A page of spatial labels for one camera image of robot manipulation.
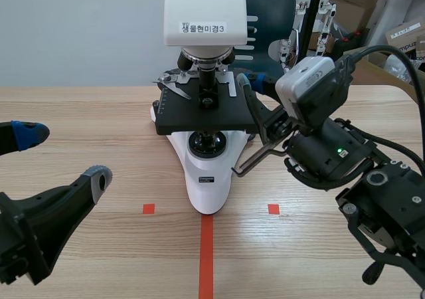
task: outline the microscope base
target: microscope base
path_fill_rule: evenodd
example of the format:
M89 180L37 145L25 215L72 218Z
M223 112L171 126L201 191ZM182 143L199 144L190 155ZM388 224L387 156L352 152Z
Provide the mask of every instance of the microscope base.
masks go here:
M156 120L153 108L151 117ZM193 132L175 132L167 136L185 171L192 206L204 215L216 213L226 202L232 180L231 167L236 165L249 138L249 134L243 131L222 132L227 138L226 149L211 159L199 158L190 152L189 136Z

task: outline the metal pole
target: metal pole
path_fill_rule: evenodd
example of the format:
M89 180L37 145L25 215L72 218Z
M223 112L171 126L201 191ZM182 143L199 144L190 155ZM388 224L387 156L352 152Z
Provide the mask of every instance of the metal pole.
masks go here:
M303 26L300 34L300 48L298 62L307 56L308 44L310 43L311 32L313 31L314 21L319 10L320 0L311 0L310 7L307 9L303 19Z

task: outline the sink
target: sink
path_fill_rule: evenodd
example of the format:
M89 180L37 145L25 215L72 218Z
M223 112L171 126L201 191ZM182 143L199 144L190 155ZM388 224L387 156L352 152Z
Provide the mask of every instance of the sink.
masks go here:
M384 11L369 35L367 45L386 45L385 33L403 23L413 0L386 0Z

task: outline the wire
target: wire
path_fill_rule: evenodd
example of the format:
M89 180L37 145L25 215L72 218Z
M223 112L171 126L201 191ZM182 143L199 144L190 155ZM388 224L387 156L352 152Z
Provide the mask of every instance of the wire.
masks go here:
M355 126L351 125L347 121L343 120L342 118L335 119L335 122L343 124L346 128L349 128L350 130L355 130L357 133L359 133L360 136L364 137L366 140L371 140L372 142L376 142L378 144L381 144L383 146L387 146L389 148L392 148L393 150L399 151L401 154L409 157L419 168L422 176L425 176L425 163L420 159L418 155L414 151L411 151L410 149L394 143L392 141L386 140L384 138L380 138L378 136L366 133Z
M335 189L341 186L348 184L350 181L356 179L356 177L360 176L363 172L370 170L373 167L373 161L370 159L366 159L363 161L354 171L352 171L349 175L337 180L337 181L322 181L316 182L314 180L308 179L306 176L299 173L294 166L291 165L290 159L285 159L285 166L288 168L288 172L290 172L295 179L303 183L304 185L313 188L313 189L322 189L328 191L330 189Z
M424 99L424 92L423 88L420 84L418 74L416 73L416 70L413 67L413 64L411 63L410 59L400 50L397 48L391 47L389 45L375 45L373 47L369 47L365 50L362 50L356 54L354 54L353 58L355 62L359 62L363 57L367 56L368 54L374 53L374 52L389 52L395 56L406 66L407 71L410 74L410 77L412 78L413 87L416 93L416 97L418 99L418 106L419 106L419 115L420 115L420 125L422 129L422 156L423 159L425 159L425 99Z

